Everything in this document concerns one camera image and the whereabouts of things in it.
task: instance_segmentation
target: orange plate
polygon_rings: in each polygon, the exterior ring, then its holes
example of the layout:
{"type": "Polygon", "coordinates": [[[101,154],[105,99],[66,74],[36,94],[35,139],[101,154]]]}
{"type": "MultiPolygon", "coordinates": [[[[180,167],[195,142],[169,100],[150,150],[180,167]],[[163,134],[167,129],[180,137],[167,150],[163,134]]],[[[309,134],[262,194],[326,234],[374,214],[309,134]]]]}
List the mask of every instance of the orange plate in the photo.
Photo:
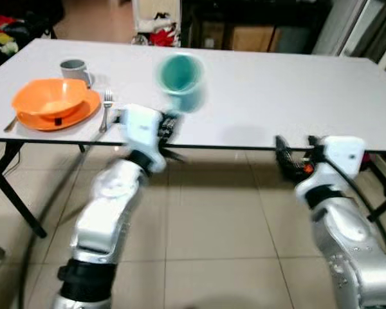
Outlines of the orange plate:
{"type": "Polygon", "coordinates": [[[16,94],[12,106],[18,113],[57,114],[79,105],[86,93],[87,87],[83,80],[37,79],[16,94]]]}
{"type": "Polygon", "coordinates": [[[61,119],[61,124],[56,125],[54,119],[29,115],[26,113],[17,113],[17,118],[26,127],[40,131],[55,131],[64,129],[65,127],[77,124],[80,121],[90,117],[100,107],[100,97],[96,91],[88,90],[86,98],[78,106],[76,112],[61,119]]]}

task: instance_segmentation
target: green cup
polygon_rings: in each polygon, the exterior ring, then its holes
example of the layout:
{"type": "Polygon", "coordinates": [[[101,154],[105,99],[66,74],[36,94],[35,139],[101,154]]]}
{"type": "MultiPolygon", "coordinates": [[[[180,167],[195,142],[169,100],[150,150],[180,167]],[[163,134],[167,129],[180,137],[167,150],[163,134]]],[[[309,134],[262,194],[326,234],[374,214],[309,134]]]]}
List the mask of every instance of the green cup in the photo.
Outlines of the green cup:
{"type": "Polygon", "coordinates": [[[158,70],[161,90],[171,98],[172,110],[190,113],[201,102],[202,65],[193,56],[177,53],[165,59],[158,70]]]}

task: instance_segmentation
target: white table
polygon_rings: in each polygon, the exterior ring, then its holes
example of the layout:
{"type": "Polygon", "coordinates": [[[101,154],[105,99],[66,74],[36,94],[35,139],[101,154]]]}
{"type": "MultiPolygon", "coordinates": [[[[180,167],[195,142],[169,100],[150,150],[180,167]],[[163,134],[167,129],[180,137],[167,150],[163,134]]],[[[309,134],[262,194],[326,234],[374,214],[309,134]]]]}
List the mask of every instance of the white table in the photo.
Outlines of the white table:
{"type": "MultiPolygon", "coordinates": [[[[89,120],[52,133],[17,124],[3,128],[15,113],[13,96],[33,79],[61,77],[66,59],[85,60],[95,76],[93,89],[110,87],[120,104],[165,110],[169,100],[156,84],[158,64],[174,48],[34,40],[0,67],[0,188],[38,234],[40,225],[2,175],[24,142],[91,144],[102,110],[89,120]]],[[[205,68],[205,103],[186,115],[172,141],[178,147],[273,149],[283,135],[297,149],[308,135],[354,135],[371,151],[386,151],[386,73],[366,59],[274,53],[179,50],[198,56],[205,68]]],[[[99,144],[124,143],[119,126],[99,144]]]]}

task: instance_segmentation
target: gray mug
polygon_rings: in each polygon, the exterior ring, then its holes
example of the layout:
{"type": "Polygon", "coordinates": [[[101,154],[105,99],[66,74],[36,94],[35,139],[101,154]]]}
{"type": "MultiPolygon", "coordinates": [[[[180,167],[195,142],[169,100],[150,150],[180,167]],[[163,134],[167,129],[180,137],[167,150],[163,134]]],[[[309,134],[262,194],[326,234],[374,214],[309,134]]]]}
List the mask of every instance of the gray mug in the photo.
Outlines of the gray mug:
{"type": "Polygon", "coordinates": [[[65,79],[80,79],[83,80],[87,87],[91,86],[90,73],[87,70],[86,63],[80,59],[70,59],[60,63],[63,77],[65,79]]]}

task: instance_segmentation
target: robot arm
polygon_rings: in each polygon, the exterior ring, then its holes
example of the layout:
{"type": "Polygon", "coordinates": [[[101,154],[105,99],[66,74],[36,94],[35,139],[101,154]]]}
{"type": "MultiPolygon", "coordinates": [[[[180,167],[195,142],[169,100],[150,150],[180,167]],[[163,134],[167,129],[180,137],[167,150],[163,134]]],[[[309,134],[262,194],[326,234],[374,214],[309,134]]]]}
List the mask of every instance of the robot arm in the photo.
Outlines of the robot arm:
{"type": "Polygon", "coordinates": [[[313,238],[328,263],[339,309],[386,308],[386,254],[375,230],[356,202],[343,195],[347,187],[343,178],[329,164],[314,162],[325,156],[354,178],[362,161],[363,141],[336,136],[320,140],[305,162],[314,166],[314,172],[305,176],[301,176],[301,164],[292,164],[280,137],[277,144],[277,160],[286,169],[284,174],[297,170],[302,180],[296,194],[311,209],[313,238]]]}
{"type": "Polygon", "coordinates": [[[126,106],[122,120],[131,153],[95,178],[75,225],[72,258],[59,269],[63,284],[52,308],[111,308],[111,288],[131,215],[148,176],[165,168],[162,153],[173,155],[162,146],[176,118],[142,106],[126,106]]]}

